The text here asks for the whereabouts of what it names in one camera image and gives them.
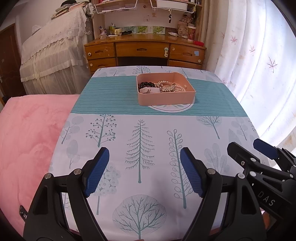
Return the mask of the red white paper cup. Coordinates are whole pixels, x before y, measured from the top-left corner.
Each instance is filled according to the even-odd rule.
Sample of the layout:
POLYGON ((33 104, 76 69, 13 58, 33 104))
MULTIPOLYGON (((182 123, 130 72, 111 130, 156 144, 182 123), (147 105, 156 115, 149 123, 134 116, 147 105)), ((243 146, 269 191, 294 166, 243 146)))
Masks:
POLYGON ((188 33, 187 33, 187 39, 189 42, 193 42, 195 39, 195 34, 196 34, 196 27, 194 26, 188 26, 188 33))

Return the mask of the pink blanket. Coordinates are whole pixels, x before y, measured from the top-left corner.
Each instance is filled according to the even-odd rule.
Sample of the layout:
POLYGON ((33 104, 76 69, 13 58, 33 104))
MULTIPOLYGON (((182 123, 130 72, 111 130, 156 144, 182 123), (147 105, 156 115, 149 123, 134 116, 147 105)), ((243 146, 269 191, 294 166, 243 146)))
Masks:
POLYGON ((77 99, 49 94, 13 97, 1 111, 1 211, 20 235, 25 226, 20 206, 29 209, 77 99))

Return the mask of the small red box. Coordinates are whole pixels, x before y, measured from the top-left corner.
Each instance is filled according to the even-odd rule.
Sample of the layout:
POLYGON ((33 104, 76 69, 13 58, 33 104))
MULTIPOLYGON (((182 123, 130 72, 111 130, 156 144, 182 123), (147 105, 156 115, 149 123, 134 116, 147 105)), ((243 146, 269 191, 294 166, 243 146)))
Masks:
POLYGON ((193 44, 194 45, 197 45, 197 46, 204 47, 204 43, 203 42, 200 42, 200 41, 193 41, 193 44))

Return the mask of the wooden desk with drawers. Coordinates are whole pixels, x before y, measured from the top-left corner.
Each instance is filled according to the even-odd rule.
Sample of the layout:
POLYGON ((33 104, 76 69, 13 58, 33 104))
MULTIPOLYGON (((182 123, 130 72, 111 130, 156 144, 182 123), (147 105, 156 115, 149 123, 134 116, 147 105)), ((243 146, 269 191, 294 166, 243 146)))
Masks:
POLYGON ((84 45, 90 73, 106 67, 171 66, 202 69, 206 48, 181 37, 129 34, 84 45))

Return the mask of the white floral curtain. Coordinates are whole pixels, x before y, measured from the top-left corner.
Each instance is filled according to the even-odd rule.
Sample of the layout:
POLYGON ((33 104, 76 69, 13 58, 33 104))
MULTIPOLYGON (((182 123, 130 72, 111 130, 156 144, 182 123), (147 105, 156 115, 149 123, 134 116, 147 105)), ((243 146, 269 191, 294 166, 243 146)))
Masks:
POLYGON ((272 1, 203 1, 204 68, 241 104, 259 137, 295 140, 295 35, 272 1))

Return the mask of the tree print tablecloth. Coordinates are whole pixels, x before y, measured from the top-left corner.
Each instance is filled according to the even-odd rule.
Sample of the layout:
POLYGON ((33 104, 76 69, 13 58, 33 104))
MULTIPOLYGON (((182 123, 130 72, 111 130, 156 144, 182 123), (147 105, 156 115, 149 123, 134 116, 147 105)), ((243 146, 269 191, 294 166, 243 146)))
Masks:
POLYGON ((188 147, 207 168, 235 176, 242 168, 227 154, 236 142, 263 164, 253 148, 258 134, 221 80, 209 71, 130 66, 98 70, 68 116, 49 171, 67 175, 109 149, 109 163, 91 210, 109 240, 177 240, 201 203, 184 172, 188 147), (191 104, 141 106, 136 78, 142 73, 183 75, 196 90, 191 104))

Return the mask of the gold leaf hair comb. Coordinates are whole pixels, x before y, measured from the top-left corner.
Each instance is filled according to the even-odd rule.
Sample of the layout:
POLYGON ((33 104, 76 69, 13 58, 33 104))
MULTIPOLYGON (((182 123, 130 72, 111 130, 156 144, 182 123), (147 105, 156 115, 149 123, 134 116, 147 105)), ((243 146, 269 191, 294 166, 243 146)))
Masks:
POLYGON ((175 92, 176 90, 176 84, 166 80, 158 81, 155 85, 160 88, 161 92, 175 92))

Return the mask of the brown wooden door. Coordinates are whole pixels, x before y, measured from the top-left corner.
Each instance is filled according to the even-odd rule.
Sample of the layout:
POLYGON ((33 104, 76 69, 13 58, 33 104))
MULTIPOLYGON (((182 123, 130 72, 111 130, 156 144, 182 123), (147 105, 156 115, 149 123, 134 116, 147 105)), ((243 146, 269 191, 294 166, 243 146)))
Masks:
POLYGON ((16 40, 15 24, 1 30, 1 90, 3 95, 10 97, 26 95, 21 82, 21 58, 16 40))

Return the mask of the pink band smart watch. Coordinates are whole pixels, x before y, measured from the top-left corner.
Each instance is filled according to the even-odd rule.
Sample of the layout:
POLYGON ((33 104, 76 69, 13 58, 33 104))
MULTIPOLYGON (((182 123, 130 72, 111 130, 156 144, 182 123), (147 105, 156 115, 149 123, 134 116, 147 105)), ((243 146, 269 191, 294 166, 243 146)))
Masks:
POLYGON ((140 93, 160 93, 160 88, 157 87, 143 87, 139 90, 140 93))

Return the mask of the pink rectangular jewelry box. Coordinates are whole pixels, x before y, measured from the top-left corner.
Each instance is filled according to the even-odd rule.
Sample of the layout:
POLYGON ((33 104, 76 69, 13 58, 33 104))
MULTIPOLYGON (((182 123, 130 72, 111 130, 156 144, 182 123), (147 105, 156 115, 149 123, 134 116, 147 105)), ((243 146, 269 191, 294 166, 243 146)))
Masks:
POLYGON ((196 95, 187 78, 177 72, 139 74, 136 87, 142 106, 191 104, 196 95))

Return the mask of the patterned beige pouch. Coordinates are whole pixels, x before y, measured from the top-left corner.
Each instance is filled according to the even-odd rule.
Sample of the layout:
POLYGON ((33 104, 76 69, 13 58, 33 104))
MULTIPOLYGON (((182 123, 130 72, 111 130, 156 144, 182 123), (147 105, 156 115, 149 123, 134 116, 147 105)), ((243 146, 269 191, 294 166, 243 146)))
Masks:
POLYGON ((186 22, 178 21, 177 30, 179 37, 188 38, 188 24, 186 22))

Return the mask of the white lace cover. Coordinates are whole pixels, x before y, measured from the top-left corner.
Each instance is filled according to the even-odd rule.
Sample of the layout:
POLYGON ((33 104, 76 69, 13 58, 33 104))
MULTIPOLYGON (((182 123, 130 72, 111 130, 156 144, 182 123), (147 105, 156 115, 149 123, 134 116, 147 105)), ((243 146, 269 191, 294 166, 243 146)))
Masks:
POLYGON ((80 94, 90 71, 84 46, 93 40, 83 7, 48 22, 22 45, 21 82, 27 94, 80 94))

